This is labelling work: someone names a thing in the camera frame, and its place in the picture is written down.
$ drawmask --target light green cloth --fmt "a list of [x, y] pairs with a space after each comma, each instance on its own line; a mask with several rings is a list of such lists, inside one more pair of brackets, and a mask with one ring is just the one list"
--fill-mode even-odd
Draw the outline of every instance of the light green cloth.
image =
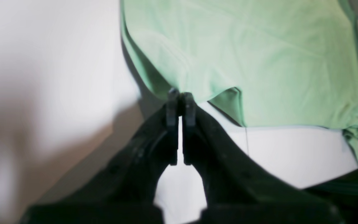
[[209, 100], [242, 126], [345, 129], [358, 159], [358, 29], [347, 0], [122, 0], [146, 86]]

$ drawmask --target black clamp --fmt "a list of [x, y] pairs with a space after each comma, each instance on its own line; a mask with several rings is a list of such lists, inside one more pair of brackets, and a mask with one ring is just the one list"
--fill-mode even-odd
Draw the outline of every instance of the black clamp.
[[153, 199], [159, 177], [177, 163], [179, 116], [185, 164], [202, 177], [208, 205], [194, 223], [343, 223], [335, 206], [257, 165], [192, 94], [177, 90], [90, 182], [57, 203], [31, 207], [21, 223], [162, 224]]

